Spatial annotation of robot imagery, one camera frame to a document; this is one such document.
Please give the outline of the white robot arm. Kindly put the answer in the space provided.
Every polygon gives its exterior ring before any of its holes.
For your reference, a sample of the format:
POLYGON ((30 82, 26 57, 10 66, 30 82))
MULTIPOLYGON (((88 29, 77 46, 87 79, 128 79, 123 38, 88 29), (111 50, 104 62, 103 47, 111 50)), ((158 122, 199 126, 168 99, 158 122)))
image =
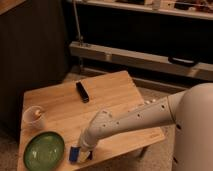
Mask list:
POLYGON ((175 112, 184 94, 185 91, 182 91, 149 102, 118 118, 107 110, 100 110, 81 132, 77 145, 70 148, 69 161, 81 163, 91 160, 98 142, 113 135, 174 124, 175 112))

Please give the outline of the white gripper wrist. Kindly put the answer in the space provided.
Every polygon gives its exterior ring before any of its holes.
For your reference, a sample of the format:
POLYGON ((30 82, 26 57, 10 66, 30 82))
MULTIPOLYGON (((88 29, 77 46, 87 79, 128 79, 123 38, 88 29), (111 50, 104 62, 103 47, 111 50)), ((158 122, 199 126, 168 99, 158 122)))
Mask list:
MULTIPOLYGON (((93 159, 93 150, 97 146, 98 142, 99 140, 90 135, 87 130, 83 130, 80 133, 77 145, 81 148, 82 151, 90 151, 88 152, 86 160, 93 159)), ((69 161, 71 163, 77 161, 80 150, 79 147, 70 148, 69 161)))

